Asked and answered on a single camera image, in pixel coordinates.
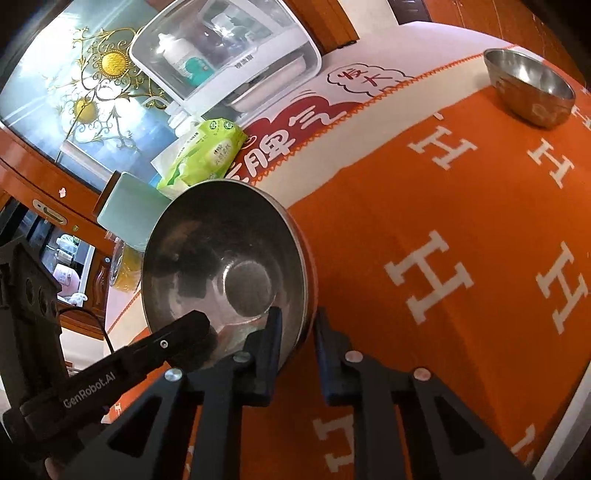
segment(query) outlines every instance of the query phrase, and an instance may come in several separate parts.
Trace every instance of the bowl rim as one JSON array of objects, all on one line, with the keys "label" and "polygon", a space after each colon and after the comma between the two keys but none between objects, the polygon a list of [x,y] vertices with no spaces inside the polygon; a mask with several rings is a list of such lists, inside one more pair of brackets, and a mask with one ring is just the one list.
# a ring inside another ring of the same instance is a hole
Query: bowl rim
[{"label": "bowl rim", "polygon": [[[162,218],[164,216],[164,214],[166,213],[166,211],[168,211],[169,208],[172,207],[172,205],[174,204],[174,202],[181,198],[185,193],[187,193],[189,190],[191,190],[194,187],[197,187],[199,185],[204,185],[206,183],[213,183],[213,182],[217,182],[217,183],[233,183],[236,185],[240,185],[242,187],[246,187],[249,188],[250,190],[252,190],[253,192],[255,192],[256,194],[258,194],[259,196],[261,196],[264,200],[267,201],[267,203],[279,214],[279,216],[281,217],[281,220],[283,221],[284,225],[287,227],[291,238],[293,239],[293,242],[295,244],[295,248],[297,249],[297,253],[298,253],[298,257],[300,259],[300,267],[301,267],[301,275],[303,278],[303,297],[302,297],[302,304],[303,304],[303,309],[302,309],[302,316],[301,316],[301,324],[300,324],[300,328],[298,330],[298,334],[297,337],[294,340],[293,345],[290,348],[289,353],[287,354],[287,356],[285,357],[285,361],[282,365],[280,365],[280,368],[282,368],[283,365],[285,365],[287,363],[287,361],[291,358],[291,356],[294,354],[295,350],[297,349],[298,345],[301,342],[301,337],[303,335],[303,333],[310,328],[311,324],[313,323],[313,316],[314,316],[314,311],[309,311],[309,302],[310,302],[310,295],[311,293],[309,292],[310,289],[310,280],[309,280],[309,275],[310,274],[314,274],[314,272],[308,272],[308,268],[306,266],[306,257],[303,251],[303,247],[302,247],[302,240],[300,238],[300,235],[302,235],[301,232],[296,231],[293,226],[292,226],[292,222],[294,222],[293,219],[291,219],[291,217],[289,216],[289,213],[287,212],[286,208],[283,207],[283,205],[281,205],[274,197],[272,197],[270,194],[268,194],[267,192],[264,192],[263,190],[250,185],[249,183],[245,183],[243,181],[240,180],[234,180],[234,179],[225,179],[225,178],[221,178],[221,179],[210,179],[210,180],[205,180],[205,181],[201,181],[195,185],[192,185],[191,187],[189,187],[187,190],[185,190],[184,192],[182,192],[178,197],[176,197],[172,202],[170,202],[170,204],[164,209],[164,211],[162,212],[162,214],[160,215],[160,217],[158,218],[158,221],[160,221],[160,218]],[[146,250],[145,253],[148,253],[148,249],[150,247],[150,240],[152,240],[152,235],[150,234],[150,237],[148,238],[148,242],[147,242],[147,246],[146,246]],[[142,263],[142,275],[140,278],[140,289],[141,291],[144,291],[144,266]],[[142,295],[142,309],[144,311],[144,316],[146,319],[146,324],[148,325],[148,330],[150,331],[150,333],[154,333],[152,331],[152,327],[150,325],[150,321],[148,319],[148,312],[146,310],[146,305],[145,302],[143,301],[144,296]]]},{"label": "bowl rim", "polygon": [[[564,97],[564,96],[559,96],[559,95],[555,95],[554,93],[548,93],[545,90],[542,90],[541,88],[536,87],[535,85],[532,85],[529,82],[526,82],[524,80],[521,80],[519,77],[516,77],[515,75],[513,75],[511,72],[506,71],[503,67],[501,67],[499,64],[497,64],[496,62],[494,62],[493,60],[488,58],[488,54],[492,53],[492,52],[496,52],[496,51],[502,51],[502,52],[510,52],[513,55],[519,56],[519,57],[525,57],[528,60],[531,60],[533,62],[536,62],[540,65],[543,66],[543,68],[545,68],[546,70],[549,70],[555,77],[557,77],[558,79],[560,79],[569,89],[570,93],[572,94],[572,97]],[[552,67],[550,67],[549,65],[546,65],[545,63],[539,61],[538,59],[535,59],[533,57],[530,57],[529,55],[526,55],[523,52],[520,51],[516,51],[516,50],[511,50],[511,48],[487,48],[483,53],[482,53],[482,57],[485,60],[485,63],[490,63],[492,65],[494,65],[496,68],[502,70],[504,73],[506,73],[507,75],[510,75],[512,78],[519,80],[522,83],[525,83],[526,85],[529,85],[533,88],[535,88],[536,90],[538,90],[539,92],[544,93],[545,95],[550,95],[556,98],[559,98],[561,100],[566,100],[566,101],[573,101],[575,102],[577,100],[577,93],[574,91],[573,87],[571,86],[571,84],[569,82],[567,82],[564,78],[562,78],[561,75],[559,75]]]}]

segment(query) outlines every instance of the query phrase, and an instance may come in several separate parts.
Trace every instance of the screw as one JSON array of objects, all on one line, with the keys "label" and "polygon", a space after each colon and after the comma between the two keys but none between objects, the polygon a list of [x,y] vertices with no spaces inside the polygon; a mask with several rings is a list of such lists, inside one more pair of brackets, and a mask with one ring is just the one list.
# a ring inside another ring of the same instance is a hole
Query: screw
[{"label": "screw", "polygon": [[164,373],[164,378],[169,382],[176,382],[183,377],[183,371],[180,368],[169,368]]},{"label": "screw", "polygon": [[345,354],[345,360],[352,364],[358,364],[361,360],[363,360],[363,354],[357,350],[349,350]]},{"label": "screw", "polygon": [[421,382],[426,382],[431,379],[431,372],[426,368],[419,367],[413,372],[413,377]]},{"label": "screw", "polygon": [[233,359],[237,364],[245,364],[251,359],[251,354],[241,350],[240,352],[236,352],[234,354]]}]

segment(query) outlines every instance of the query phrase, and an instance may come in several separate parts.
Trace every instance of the table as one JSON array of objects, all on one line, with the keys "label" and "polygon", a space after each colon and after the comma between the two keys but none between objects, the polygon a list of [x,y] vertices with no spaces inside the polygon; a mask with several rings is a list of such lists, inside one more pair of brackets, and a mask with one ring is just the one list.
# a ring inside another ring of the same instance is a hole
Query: table
[{"label": "table", "polygon": [[[431,368],[533,468],[589,362],[591,99],[564,74],[569,121],[525,124],[490,86],[491,47],[522,50],[415,22],[334,51],[247,127],[228,176],[292,214],[334,328],[390,367]],[[147,335],[141,295],[110,333],[116,348]],[[317,386],[307,342],[272,406],[245,412],[245,478],[350,478],[352,416]]]}]

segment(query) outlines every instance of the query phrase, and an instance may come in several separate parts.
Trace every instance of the metal bowl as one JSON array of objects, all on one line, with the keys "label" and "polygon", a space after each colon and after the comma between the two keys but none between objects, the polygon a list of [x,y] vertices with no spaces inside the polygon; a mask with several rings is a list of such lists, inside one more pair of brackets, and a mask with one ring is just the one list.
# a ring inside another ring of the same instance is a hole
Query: metal bowl
[{"label": "metal bowl", "polygon": [[544,128],[568,120],[574,90],[554,70],[522,53],[490,48],[484,61],[491,83],[517,115]]},{"label": "metal bowl", "polygon": [[210,363],[240,350],[277,306],[283,366],[308,334],[316,298],[314,266],[295,223],[273,198],[243,182],[211,180],[188,189],[148,241],[142,300],[150,331],[204,312],[217,332]]}]

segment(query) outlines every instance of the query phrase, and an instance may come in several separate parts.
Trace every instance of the glass cabinet door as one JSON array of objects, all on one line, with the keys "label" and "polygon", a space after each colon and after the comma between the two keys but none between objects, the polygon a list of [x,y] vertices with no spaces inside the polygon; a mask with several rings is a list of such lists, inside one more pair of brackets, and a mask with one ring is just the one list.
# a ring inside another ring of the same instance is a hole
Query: glass cabinet door
[{"label": "glass cabinet door", "polygon": [[0,92],[0,121],[101,191],[114,170],[150,182],[175,139],[163,91],[129,60],[167,0],[73,0],[32,41]]}]

